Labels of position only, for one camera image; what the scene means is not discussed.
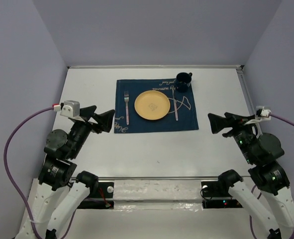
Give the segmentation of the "dark blue cup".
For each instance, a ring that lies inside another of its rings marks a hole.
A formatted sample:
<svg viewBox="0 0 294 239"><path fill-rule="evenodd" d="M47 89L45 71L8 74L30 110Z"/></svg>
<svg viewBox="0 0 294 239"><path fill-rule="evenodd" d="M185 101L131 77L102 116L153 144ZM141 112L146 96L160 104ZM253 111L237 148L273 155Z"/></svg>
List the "dark blue cup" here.
<svg viewBox="0 0 294 239"><path fill-rule="evenodd" d="M186 73L186 72L181 72L176 76L175 80L175 88L178 92L180 93L185 93L188 91L191 81L192 81L192 76L193 74Z"/></svg>

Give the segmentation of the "dark blue patterned cloth napkin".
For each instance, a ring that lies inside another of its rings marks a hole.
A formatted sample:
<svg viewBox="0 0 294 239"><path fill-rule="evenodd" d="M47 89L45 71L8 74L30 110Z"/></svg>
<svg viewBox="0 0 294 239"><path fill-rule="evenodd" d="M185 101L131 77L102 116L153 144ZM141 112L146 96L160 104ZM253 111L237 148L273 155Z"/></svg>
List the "dark blue patterned cloth napkin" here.
<svg viewBox="0 0 294 239"><path fill-rule="evenodd" d="M185 93L175 91L179 120L175 119L172 88L175 79L117 80L115 95L114 133L150 133L198 130L196 104L192 87ZM144 91L157 90L170 100L168 114L159 120L146 120L134 109L135 99ZM129 92L129 125L126 124L124 92Z"/></svg>

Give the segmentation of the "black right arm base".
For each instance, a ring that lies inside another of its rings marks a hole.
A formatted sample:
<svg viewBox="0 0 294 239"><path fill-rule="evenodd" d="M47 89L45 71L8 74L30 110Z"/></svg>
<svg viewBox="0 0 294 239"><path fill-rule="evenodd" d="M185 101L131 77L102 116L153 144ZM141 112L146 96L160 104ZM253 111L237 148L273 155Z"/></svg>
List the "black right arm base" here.
<svg viewBox="0 0 294 239"><path fill-rule="evenodd" d="M203 209L238 209L243 206L229 193L219 189L217 181L202 181L200 196Z"/></svg>

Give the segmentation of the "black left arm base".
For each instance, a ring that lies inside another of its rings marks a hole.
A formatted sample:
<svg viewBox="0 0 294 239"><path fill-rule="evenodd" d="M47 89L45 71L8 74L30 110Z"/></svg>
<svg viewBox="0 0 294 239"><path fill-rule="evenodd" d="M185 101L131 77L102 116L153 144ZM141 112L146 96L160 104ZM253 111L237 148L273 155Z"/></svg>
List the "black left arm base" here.
<svg viewBox="0 0 294 239"><path fill-rule="evenodd" d="M114 208L114 182L99 182L98 188L80 203L77 209L109 210Z"/></svg>

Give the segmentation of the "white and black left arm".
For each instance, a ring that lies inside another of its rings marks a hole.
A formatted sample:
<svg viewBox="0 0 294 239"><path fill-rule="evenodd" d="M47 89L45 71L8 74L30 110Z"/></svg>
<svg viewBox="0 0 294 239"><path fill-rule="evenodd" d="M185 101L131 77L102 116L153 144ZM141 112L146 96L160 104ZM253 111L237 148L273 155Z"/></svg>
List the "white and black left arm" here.
<svg viewBox="0 0 294 239"><path fill-rule="evenodd" d="M98 177L82 171L71 183L77 165L75 159L90 133L110 132L115 114L109 110L95 113L96 106L81 108L77 101L64 101L44 109L59 112L73 122L69 132L51 131L44 146L46 154L38 176L34 202L29 205L18 185L15 189L25 203L27 218L17 239L56 239L67 220L72 220L75 210L86 197L97 193Z"/></svg>

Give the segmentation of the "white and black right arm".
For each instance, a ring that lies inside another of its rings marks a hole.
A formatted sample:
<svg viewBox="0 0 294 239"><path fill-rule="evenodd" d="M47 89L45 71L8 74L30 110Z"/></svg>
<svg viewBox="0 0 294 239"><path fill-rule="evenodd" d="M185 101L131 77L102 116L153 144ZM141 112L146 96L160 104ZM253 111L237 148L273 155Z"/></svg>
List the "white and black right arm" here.
<svg viewBox="0 0 294 239"><path fill-rule="evenodd" d="M270 210L267 210L253 191L246 187L243 178L233 169L220 174L215 186L209 191L217 191L221 195L230 195L236 199L264 230L268 239L294 239L294 200L291 185L283 167L277 159L284 155L280 140L273 134L258 135L257 124L277 118L292 126L294 123L277 116L270 109L261 107L252 116L239 116L225 113L218 116L208 114L211 132L217 134L225 128L230 131L223 137L234 138L246 162L253 166L248 170L255 187L266 199Z"/></svg>

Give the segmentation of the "knife with pink handle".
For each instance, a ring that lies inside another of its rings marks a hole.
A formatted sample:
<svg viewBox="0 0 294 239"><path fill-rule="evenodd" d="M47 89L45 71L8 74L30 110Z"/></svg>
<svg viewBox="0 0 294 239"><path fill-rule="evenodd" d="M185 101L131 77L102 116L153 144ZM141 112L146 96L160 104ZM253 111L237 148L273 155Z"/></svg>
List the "knife with pink handle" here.
<svg viewBox="0 0 294 239"><path fill-rule="evenodd" d="M178 116L177 100L175 97L175 89L174 88L172 88L172 95L173 95L173 102L174 102L175 119L176 119L176 121L178 121L179 116Z"/></svg>

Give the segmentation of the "tan round plate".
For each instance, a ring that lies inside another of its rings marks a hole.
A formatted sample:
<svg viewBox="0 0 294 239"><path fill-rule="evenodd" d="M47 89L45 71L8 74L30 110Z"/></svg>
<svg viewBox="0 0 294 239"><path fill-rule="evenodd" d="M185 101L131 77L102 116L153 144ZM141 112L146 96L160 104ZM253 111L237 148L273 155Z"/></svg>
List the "tan round plate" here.
<svg viewBox="0 0 294 239"><path fill-rule="evenodd" d="M144 91L134 102L137 114L145 120L160 120L165 117L171 104L168 97L160 91Z"/></svg>

